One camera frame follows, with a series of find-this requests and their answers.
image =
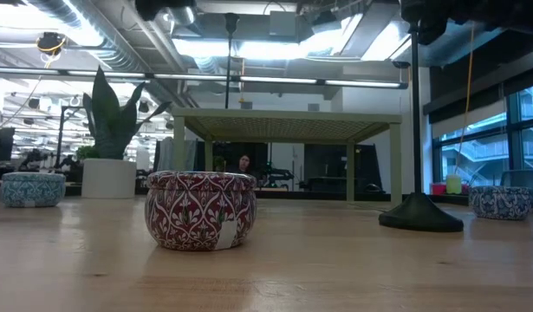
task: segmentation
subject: ceiling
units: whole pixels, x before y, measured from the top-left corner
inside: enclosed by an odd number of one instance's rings
[[[65,34],[69,40],[60,58],[50,64],[52,68],[94,70],[101,65],[105,70],[155,73],[202,73],[207,70],[224,75],[228,51],[223,16],[226,12],[241,16],[234,34],[232,54],[245,59],[244,62],[234,59],[231,63],[233,74],[401,81],[406,74],[393,66],[391,60],[408,62],[411,57],[408,26],[400,19],[396,0],[286,0],[279,3],[198,0],[194,11],[196,22],[188,27],[175,25],[173,29],[172,17],[163,13],[152,23],[142,22],[128,0],[69,0],[70,5],[65,10],[75,11],[74,16],[79,19],[76,23],[68,23],[71,16],[60,16],[59,10],[53,10],[52,4],[64,9],[63,0],[25,2],[39,6],[0,4],[0,66],[44,67],[49,57],[36,49],[35,42],[42,32],[54,31]],[[331,25],[340,28],[315,34],[313,21],[319,12],[328,10],[333,11],[337,19]],[[447,32],[435,43],[420,47],[420,65],[443,66],[468,54],[470,33],[470,24],[450,23]],[[474,46],[480,47],[499,35],[499,29],[485,32],[476,28]],[[108,51],[120,51],[120,56],[129,62],[112,63]],[[35,84],[36,81],[0,77],[5,120],[25,102],[22,96],[29,95]],[[199,101],[202,101],[203,107],[220,108],[224,106],[224,88],[224,84],[216,82],[152,81],[146,88],[145,97],[151,103],[172,97],[179,106],[199,107]],[[115,83],[114,90],[125,101],[133,91],[133,84],[129,81]],[[232,97],[242,98],[240,93],[243,92],[249,101],[261,99],[253,94],[277,94],[279,99],[285,94],[307,94],[302,101],[323,104],[338,90],[337,87],[283,84],[231,85]],[[33,97],[64,105],[90,91],[89,82],[42,81],[33,91]],[[275,96],[262,99],[276,101]],[[288,101],[280,103],[286,106]],[[10,122],[11,126],[20,129],[18,139],[21,139],[17,141],[25,142],[25,146],[33,146],[33,140],[52,145],[58,127],[56,110],[53,109],[43,112],[25,108]],[[34,118],[34,125],[24,124],[24,118]],[[66,123],[68,130],[74,130],[67,135],[67,139],[74,142],[67,153],[73,152],[77,146],[90,144],[90,139],[83,136],[83,131],[86,132],[84,118],[80,110]],[[153,146],[145,142],[170,132],[165,128],[167,119],[166,114],[156,117],[153,126],[143,131],[130,149],[143,144],[153,151]],[[30,129],[49,131],[39,133],[38,130],[30,132]],[[50,141],[41,140],[41,133]]]

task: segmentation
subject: yellow object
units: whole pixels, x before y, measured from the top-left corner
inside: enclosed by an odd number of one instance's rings
[[[460,177],[456,174],[449,174],[447,176],[447,193],[448,194],[460,194],[462,187],[460,183]]]

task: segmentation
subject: wooden table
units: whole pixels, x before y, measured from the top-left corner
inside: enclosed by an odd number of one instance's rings
[[[347,200],[354,200],[354,155],[358,142],[389,129],[392,205],[401,197],[401,116],[243,109],[174,108],[175,168],[185,168],[185,127],[205,141],[205,167],[212,171],[212,142],[286,142],[347,146]]]
[[[389,203],[259,200],[239,248],[157,247],[145,198],[0,208],[0,312],[533,312],[533,215],[443,209],[465,232],[378,225]]]

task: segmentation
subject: person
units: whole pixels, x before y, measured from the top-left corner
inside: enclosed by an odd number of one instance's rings
[[[243,154],[239,158],[239,167],[234,173],[249,174],[250,157],[247,154]]]

